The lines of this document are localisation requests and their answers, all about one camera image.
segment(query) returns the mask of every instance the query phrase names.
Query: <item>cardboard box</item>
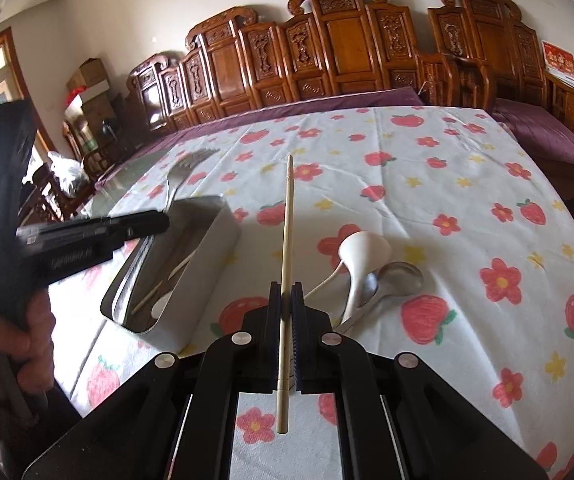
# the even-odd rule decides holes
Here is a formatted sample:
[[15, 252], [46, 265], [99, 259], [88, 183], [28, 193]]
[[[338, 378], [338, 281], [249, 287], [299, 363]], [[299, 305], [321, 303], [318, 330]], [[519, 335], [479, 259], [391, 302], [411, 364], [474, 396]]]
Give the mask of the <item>cardboard box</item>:
[[91, 87], [107, 79], [107, 72], [100, 59], [88, 59], [80, 65], [74, 75], [67, 81], [67, 90], [70, 92], [79, 86]]

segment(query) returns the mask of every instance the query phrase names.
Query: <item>plastic bag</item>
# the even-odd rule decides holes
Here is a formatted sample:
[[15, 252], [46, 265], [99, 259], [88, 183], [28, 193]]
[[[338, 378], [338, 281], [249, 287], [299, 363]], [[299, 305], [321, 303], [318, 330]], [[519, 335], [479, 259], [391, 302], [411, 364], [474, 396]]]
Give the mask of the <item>plastic bag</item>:
[[90, 182], [82, 168], [82, 164], [77, 160], [65, 158], [58, 152], [48, 152], [52, 165], [50, 169], [61, 183], [61, 189], [70, 198], [74, 198], [76, 193]]

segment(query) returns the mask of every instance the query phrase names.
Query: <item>carved wooden chair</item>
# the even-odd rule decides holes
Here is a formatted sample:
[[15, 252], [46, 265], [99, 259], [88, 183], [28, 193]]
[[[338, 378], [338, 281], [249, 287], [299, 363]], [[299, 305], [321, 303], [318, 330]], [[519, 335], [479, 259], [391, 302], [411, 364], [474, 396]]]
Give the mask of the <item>carved wooden chair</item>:
[[423, 54], [408, 7], [387, 0], [290, 0], [286, 23], [233, 7], [187, 34], [185, 57], [150, 57], [128, 77], [155, 135], [272, 105], [412, 86], [434, 105], [489, 107], [487, 63], [464, 77], [451, 54]]
[[438, 51], [457, 64], [489, 63], [493, 117], [508, 123], [574, 215], [574, 88], [547, 73], [536, 31], [512, 0], [441, 1], [429, 9]]

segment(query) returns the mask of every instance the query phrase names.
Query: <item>wooden window frame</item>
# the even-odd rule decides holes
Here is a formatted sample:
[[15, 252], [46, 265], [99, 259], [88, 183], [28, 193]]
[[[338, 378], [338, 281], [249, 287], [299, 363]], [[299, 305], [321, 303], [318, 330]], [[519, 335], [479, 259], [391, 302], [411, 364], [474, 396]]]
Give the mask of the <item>wooden window frame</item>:
[[[23, 77], [23, 72], [20, 69], [18, 63], [18, 56], [16, 54], [16, 47], [14, 46], [14, 38], [11, 33], [11, 27], [0, 31], [0, 47], [3, 47], [5, 53], [5, 60], [9, 63], [9, 67], [14, 78], [14, 83], [16, 84], [16, 89], [23, 99], [31, 99], [29, 94], [29, 89], [27, 88], [27, 83], [25, 83], [25, 78]], [[32, 102], [32, 109], [34, 110], [34, 118], [36, 119], [36, 140], [40, 143], [43, 150], [46, 152], [56, 152], [56, 147], [52, 140], [50, 139], [47, 131], [45, 130], [45, 125], [36, 111], [34, 102]]]

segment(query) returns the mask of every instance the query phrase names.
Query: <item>hand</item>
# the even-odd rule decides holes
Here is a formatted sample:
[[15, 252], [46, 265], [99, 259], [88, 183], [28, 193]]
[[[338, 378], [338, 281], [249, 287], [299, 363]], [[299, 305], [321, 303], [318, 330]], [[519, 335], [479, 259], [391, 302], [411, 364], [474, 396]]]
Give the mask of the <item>hand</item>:
[[[0, 352], [17, 361], [27, 361], [17, 375], [18, 385], [28, 394], [39, 394], [54, 386], [54, 344], [56, 318], [46, 290], [38, 291], [27, 306], [27, 327], [23, 332], [0, 317]], [[0, 398], [4, 393], [0, 385]]]

